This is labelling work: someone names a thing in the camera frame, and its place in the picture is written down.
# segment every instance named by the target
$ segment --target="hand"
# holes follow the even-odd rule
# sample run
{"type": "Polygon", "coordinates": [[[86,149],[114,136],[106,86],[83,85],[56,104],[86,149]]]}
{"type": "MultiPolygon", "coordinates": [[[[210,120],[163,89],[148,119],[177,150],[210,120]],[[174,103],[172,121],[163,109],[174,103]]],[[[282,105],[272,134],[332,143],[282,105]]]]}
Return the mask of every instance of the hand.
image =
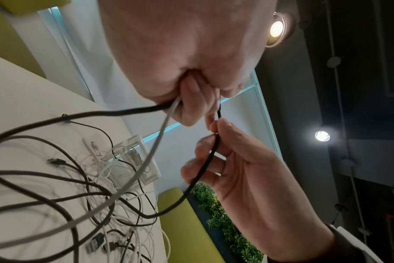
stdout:
{"type": "Polygon", "coordinates": [[[194,69],[222,96],[236,95],[264,51],[276,1],[98,3],[112,53],[138,93],[157,104],[181,95],[184,108],[177,110],[174,119],[189,126],[207,115],[208,128],[214,121],[211,109],[216,101],[201,90],[194,104],[212,104],[205,110],[191,105],[184,98],[191,93],[181,88],[185,75],[194,69]]]}
{"type": "MultiPolygon", "coordinates": [[[[224,118],[211,128],[221,138],[217,152],[226,160],[214,157],[201,181],[215,191],[249,242],[282,262],[311,260],[327,252],[334,235],[279,157],[224,118]]],[[[214,140],[213,134],[197,143],[196,158],[181,169],[187,183],[207,159],[214,140]]]]}

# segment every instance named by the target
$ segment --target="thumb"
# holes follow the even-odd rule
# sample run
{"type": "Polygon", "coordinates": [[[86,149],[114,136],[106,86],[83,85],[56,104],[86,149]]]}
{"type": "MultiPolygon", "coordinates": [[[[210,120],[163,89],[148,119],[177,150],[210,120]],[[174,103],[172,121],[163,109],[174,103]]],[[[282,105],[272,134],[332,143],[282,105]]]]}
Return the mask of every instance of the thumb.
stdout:
{"type": "Polygon", "coordinates": [[[261,141],[247,135],[225,118],[217,121],[217,131],[222,142],[248,162],[262,162],[275,156],[261,141]]]}

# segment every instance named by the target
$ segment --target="table surface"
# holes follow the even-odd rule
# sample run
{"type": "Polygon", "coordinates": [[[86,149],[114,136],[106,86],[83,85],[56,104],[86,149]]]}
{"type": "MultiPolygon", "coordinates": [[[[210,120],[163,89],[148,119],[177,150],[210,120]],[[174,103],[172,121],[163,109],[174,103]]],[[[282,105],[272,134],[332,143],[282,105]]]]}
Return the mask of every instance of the table surface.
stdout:
{"type": "MultiPolygon", "coordinates": [[[[58,117],[64,113],[73,114],[91,110],[103,110],[103,108],[0,58],[0,132],[24,124],[58,117]]],[[[77,121],[105,130],[115,144],[131,137],[126,125],[119,117],[90,117],[77,121]]],[[[23,134],[49,140],[62,147],[76,160],[80,160],[81,155],[88,154],[82,143],[82,138],[101,136],[103,143],[107,143],[107,138],[97,130],[66,123],[30,130],[23,134]]],[[[110,148],[109,145],[99,145],[99,147],[110,148]]],[[[57,150],[37,141],[20,139],[0,145],[0,169],[38,171],[81,179],[81,176],[76,173],[66,174],[62,170],[48,165],[46,160],[49,158],[66,159],[57,150]]],[[[78,185],[51,179],[30,176],[8,176],[7,179],[49,198],[65,197],[81,192],[78,185]]],[[[153,191],[153,184],[145,186],[144,190],[146,192],[153,191]]],[[[149,197],[152,202],[155,202],[153,194],[150,194],[149,197]]],[[[0,186],[0,205],[27,201],[33,200],[0,186]]],[[[80,199],[60,204],[69,211],[73,218],[85,213],[80,199]]],[[[143,204],[145,213],[153,213],[145,199],[143,199],[143,204]]],[[[0,242],[41,233],[64,223],[64,218],[58,212],[45,205],[0,214],[0,242]]],[[[84,237],[93,228],[94,225],[90,221],[79,224],[79,238],[84,237]]],[[[162,234],[157,228],[153,228],[152,232],[155,242],[154,262],[162,263],[166,259],[162,234]]],[[[52,255],[71,245],[71,233],[65,231],[30,244],[0,250],[0,256],[21,260],[37,259],[52,255]]],[[[72,254],[58,259],[56,262],[72,262],[72,254]]],[[[113,252],[111,262],[117,260],[120,260],[120,255],[118,252],[113,252]]],[[[106,254],[97,251],[87,255],[84,246],[80,247],[80,262],[105,261],[106,254]]]]}

